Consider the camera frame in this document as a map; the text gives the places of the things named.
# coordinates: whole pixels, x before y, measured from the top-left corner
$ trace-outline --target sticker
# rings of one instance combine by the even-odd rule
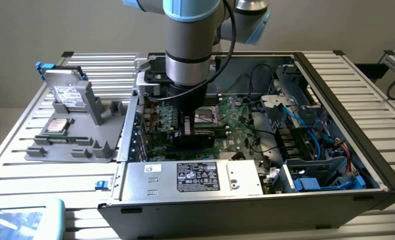
[[[145,165],[144,166],[144,173],[154,173],[162,171],[162,165],[154,164],[154,165]]]
[[[218,191],[216,162],[186,162],[176,164],[176,189],[181,193]]]
[[[58,99],[65,107],[84,108],[85,103],[74,86],[54,86]]]

